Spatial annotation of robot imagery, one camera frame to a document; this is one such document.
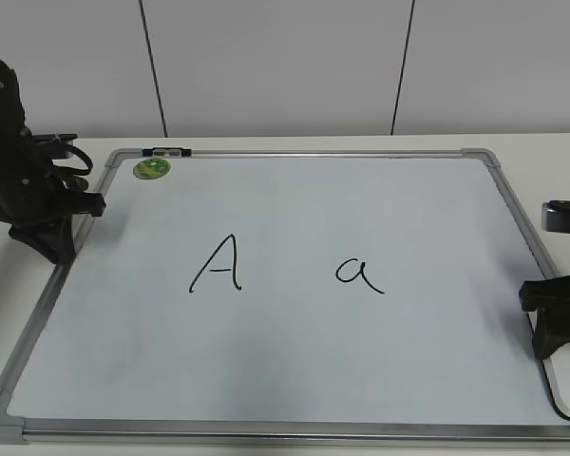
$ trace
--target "green magnet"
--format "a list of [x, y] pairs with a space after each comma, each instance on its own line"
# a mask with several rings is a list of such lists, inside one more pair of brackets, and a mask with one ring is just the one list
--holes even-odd
[[147, 159], [140, 161], [133, 168], [133, 174], [138, 179], [149, 181], [164, 176], [171, 169], [171, 165], [164, 159]]

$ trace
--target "white wall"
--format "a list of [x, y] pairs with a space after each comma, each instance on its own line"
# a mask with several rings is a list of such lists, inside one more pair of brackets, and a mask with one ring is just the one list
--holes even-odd
[[[170, 136], [389, 133], [411, 0], [142, 0]], [[161, 136], [137, 0], [0, 0], [35, 133]], [[570, 0], [416, 0], [395, 134], [570, 132]]]
[[170, 136], [390, 133], [410, 0], [144, 0]]
[[570, 132], [570, 0], [417, 0], [394, 132]]
[[33, 133], [162, 135], [135, 0], [0, 0], [0, 58]]

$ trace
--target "black mount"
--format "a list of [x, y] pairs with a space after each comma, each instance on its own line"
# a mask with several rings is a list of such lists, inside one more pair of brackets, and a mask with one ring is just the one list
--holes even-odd
[[[33, 136], [25, 118], [17, 75], [0, 60], [0, 221], [11, 225], [11, 238], [53, 263], [69, 263], [76, 256], [72, 216], [101, 216], [104, 197], [85, 193], [83, 176], [90, 174], [93, 163], [69, 143], [76, 135]], [[85, 168], [53, 163], [72, 156]]]
[[[542, 205], [542, 228], [570, 234], [570, 201]], [[532, 348], [537, 359], [551, 356], [570, 342], [570, 275], [549, 280], [525, 281], [520, 289], [522, 309], [537, 313]]]

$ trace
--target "black marker writing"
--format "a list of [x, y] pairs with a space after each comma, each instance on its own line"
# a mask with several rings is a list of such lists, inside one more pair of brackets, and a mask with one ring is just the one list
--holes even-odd
[[374, 290], [375, 292], [379, 293], [380, 295], [383, 295], [384, 292], [382, 290], [378, 290], [376, 287], [374, 287], [370, 281], [368, 280], [368, 278], [365, 275], [365, 267], [366, 267], [366, 263], [365, 261], [361, 261], [361, 265], [359, 266], [359, 269], [357, 271], [357, 273], [355, 275], [353, 275], [351, 278], [342, 278], [342, 276], [340, 275], [340, 272], [342, 271], [342, 268], [344, 268], [347, 264], [352, 263], [352, 262], [358, 262], [359, 259], [358, 258], [351, 258], [351, 259], [347, 259], [345, 262], [343, 262], [338, 269], [335, 270], [335, 278], [337, 278], [338, 280], [340, 280], [341, 282], [344, 283], [349, 283], [352, 282], [353, 280], [355, 280], [356, 278], [358, 278], [359, 276], [361, 276], [361, 278], [363, 278], [363, 280], [365, 280], [365, 283], [368, 284], [368, 286]]
[[229, 240], [232, 240], [232, 252], [233, 252], [232, 267], [231, 268], [221, 268], [221, 269], [210, 269], [209, 272], [210, 273], [227, 273], [229, 271], [232, 271], [232, 284], [235, 286], [235, 288], [237, 290], [241, 289], [240, 285], [238, 285], [238, 282], [237, 282], [237, 239], [235, 238], [235, 235], [228, 235], [226, 237], [226, 239], [223, 240], [219, 244], [218, 248], [213, 252], [213, 254], [211, 254], [211, 256], [209, 256], [209, 259], [205, 262], [205, 264], [202, 265], [202, 268], [200, 268], [199, 273], [194, 277], [194, 280], [192, 280], [192, 283], [190, 284], [190, 288], [188, 288], [188, 293], [194, 292], [194, 286], [196, 285], [197, 280], [199, 280], [200, 275], [205, 271], [205, 269], [207, 269], [207, 266], [209, 266], [209, 263], [211, 263], [213, 258], [218, 254], [219, 250]]

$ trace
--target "whiteboard surface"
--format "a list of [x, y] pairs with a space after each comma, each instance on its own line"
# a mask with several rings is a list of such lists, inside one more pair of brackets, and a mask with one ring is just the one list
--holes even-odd
[[[136, 179], [136, 162], [121, 165], [10, 414], [564, 423], [517, 298], [542, 275], [482, 162], [178, 159], [159, 180]], [[190, 294], [229, 234], [241, 290], [205, 272]], [[335, 278], [353, 257], [384, 294]], [[231, 265], [229, 241], [211, 267]]]

